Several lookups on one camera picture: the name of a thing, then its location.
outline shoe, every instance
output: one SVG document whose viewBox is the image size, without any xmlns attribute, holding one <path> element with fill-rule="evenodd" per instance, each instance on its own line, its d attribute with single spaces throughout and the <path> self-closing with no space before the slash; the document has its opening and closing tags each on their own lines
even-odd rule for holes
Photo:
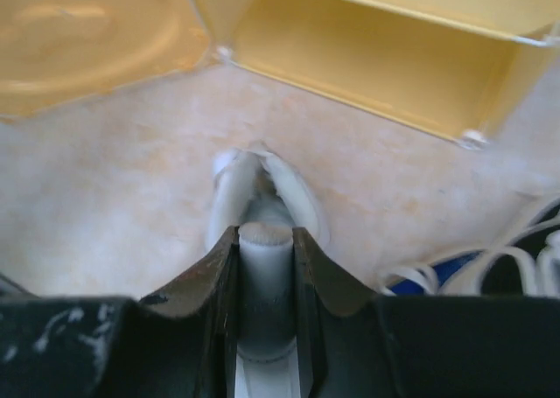
<svg viewBox="0 0 560 398">
<path fill-rule="evenodd" d="M 490 247 L 465 248 L 428 264 L 382 270 L 375 290 L 398 295 L 560 297 L 559 211 L 558 194 L 533 201 Z"/>
<path fill-rule="evenodd" d="M 325 214 L 301 175 L 263 143 L 230 149 L 213 162 L 209 251 L 239 226 L 240 321 L 235 397 L 299 397 L 293 298 L 293 227 L 327 250 Z"/>
</svg>

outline floor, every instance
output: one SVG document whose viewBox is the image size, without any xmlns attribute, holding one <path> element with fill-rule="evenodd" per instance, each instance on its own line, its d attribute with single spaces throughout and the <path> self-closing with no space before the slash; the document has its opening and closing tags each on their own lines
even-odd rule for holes
<svg viewBox="0 0 560 398">
<path fill-rule="evenodd" d="M 233 66 L 0 124 L 0 271 L 45 295 L 154 290 L 201 257 L 214 153 L 262 139 L 323 201 L 332 258 L 371 283 L 560 188 L 558 94 L 560 62 L 481 152 Z"/>
</svg>

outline marble floor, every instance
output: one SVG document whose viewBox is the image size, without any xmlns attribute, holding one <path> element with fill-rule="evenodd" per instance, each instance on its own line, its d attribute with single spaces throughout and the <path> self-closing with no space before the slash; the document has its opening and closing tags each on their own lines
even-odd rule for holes
<svg viewBox="0 0 560 398">
<path fill-rule="evenodd" d="M 262 139 L 323 201 L 332 258 L 371 283 L 559 189 L 559 95 L 557 62 L 484 151 L 233 66 L 0 124 L 0 271 L 45 295 L 154 290 L 201 257 L 214 153 Z"/>
</svg>

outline yellow cabinet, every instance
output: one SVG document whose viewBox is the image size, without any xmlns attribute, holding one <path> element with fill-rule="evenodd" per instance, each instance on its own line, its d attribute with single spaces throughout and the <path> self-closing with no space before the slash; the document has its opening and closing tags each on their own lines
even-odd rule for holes
<svg viewBox="0 0 560 398">
<path fill-rule="evenodd" d="M 12 117 L 222 59 L 467 145 L 558 54 L 560 0 L 2 0 Z"/>
</svg>

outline tile floor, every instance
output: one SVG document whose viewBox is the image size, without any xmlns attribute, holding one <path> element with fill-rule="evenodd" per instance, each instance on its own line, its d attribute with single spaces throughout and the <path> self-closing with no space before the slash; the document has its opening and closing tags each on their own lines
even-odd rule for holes
<svg viewBox="0 0 560 398">
<path fill-rule="evenodd" d="M 215 152 L 264 140 L 323 201 L 332 258 L 390 262 L 490 241 L 560 188 L 560 62 L 482 152 L 233 66 L 0 124 L 0 271 L 39 294 L 155 289 L 201 257 Z"/>
</svg>

